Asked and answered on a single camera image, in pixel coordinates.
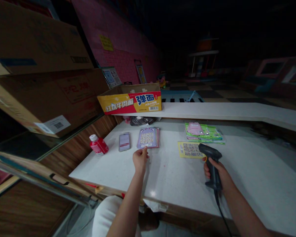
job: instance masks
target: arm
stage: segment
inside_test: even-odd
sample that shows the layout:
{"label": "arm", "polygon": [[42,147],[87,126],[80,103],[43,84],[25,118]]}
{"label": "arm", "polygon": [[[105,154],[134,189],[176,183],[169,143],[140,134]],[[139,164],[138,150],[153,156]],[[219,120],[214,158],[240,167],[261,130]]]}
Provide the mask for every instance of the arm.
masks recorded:
{"label": "arm", "polygon": [[107,236],[135,236],[141,190],[146,172],[147,158],[149,158],[147,154],[146,146],[143,150],[135,151],[133,154],[135,174]]}
{"label": "arm", "polygon": [[[227,200],[227,204],[233,217],[233,220],[241,234],[241,236],[266,236],[271,237],[271,233],[263,225],[259,217],[254,213],[249,203],[238,190],[230,177],[228,171],[222,163],[216,163],[209,158],[212,165],[214,165],[220,175],[223,186],[223,194]],[[204,172],[207,178],[210,178],[210,170],[207,164],[204,164]]]}

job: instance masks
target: cardboard box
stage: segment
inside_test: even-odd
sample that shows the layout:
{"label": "cardboard box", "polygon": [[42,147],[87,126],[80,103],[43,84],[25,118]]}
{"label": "cardboard box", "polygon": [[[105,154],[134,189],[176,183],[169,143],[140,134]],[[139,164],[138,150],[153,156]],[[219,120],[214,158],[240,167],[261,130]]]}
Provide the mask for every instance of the cardboard box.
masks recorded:
{"label": "cardboard box", "polygon": [[102,112],[101,69],[0,77],[0,108],[29,131],[61,137]]}
{"label": "cardboard box", "polygon": [[87,68],[76,27],[0,0],[0,75]]}
{"label": "cardboard box", "polygon": [[159,83],[117,86],[98,99],[107,115],[162,110]]}

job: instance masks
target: red bottle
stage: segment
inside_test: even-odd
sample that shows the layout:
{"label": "red bottle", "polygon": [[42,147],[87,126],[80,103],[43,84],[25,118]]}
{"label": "red bottle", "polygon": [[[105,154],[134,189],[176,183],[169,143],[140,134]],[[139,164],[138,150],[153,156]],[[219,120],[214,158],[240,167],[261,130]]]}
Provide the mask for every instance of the red bottle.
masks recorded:
{"label": "red bottle", "polygon": [[95,134],[91,135],[89,138],[91,140],[90,147],[94,150],[96,155],[101,156],[109,151],[109,147],[106,145],[103,138],[98,138]]}

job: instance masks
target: yellow card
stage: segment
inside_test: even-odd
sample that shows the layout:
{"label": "yellow card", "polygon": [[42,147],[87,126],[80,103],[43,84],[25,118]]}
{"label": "yellow card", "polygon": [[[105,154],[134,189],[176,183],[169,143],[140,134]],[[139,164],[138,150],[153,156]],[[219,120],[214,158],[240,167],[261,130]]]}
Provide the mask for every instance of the yellow card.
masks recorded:
{"label": "yellow card", "polygon": [[104,35],[99,35],[99,36],[100,36],[100,40],[102,42],[102,46],[103,46],[104,50],[113,51],[113,44],[112,44],[111,40]]}
{"label": "yellow card", "polygon": [[206,157],[198,149],[200,143],[196,142],[178,142],[179,154],[181,158],[202,159]]}

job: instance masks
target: barcode scanner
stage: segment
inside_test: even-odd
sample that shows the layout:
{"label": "barcode scanner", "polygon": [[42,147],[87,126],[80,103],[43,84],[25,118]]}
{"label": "barcode scanner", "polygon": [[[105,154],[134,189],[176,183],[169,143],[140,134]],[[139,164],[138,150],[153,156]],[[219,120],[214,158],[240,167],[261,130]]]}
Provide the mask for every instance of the barcode scanner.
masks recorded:
{"label": "barcode scanner", "polygon": [[200,152],[207,156],[206,164],[210,169],[210,181],[206,182],[205,185],[214,190],[222,190],[223,188],[221,185],[218,170],[210,163],[208,159],[209,157],[211,157],[214,161],[218,163],[218,160],[222,157],[222,154],[215,148],[204,145],[202,143],[198,145],[198,149],[200,150]]}
{"label": "barcode scanner", "polygon": [[227,225],[226,219],[225,219],[225,217],[221,211],[220,205],[219,205],[218,192],[223,189],[223,187],[221,185],[219,173],[218,173],[218,170],[215,168],[215,166],[213,166],[210,163],[210,160],[208,159],[209,157],[211,157],[214,161],[216,161],[218,163],[218,160],[222,157],[222,154],[218,150],[216,150],[215,148],[204,145],[202,143],[200,143],[198,145],[198,149],[200,150],[200,152],[202,152],[203,154],[206,155],[206,164],[207,164],[208,168],[210,169],[210,181],[206,182],[205,185],[214,190],[215,200],[216,200],[219,212],[221,214],[221,217],[224,220],[224,223],[225,223],[226,228],[228,230],[229,236],[232,237],[232,233]]}

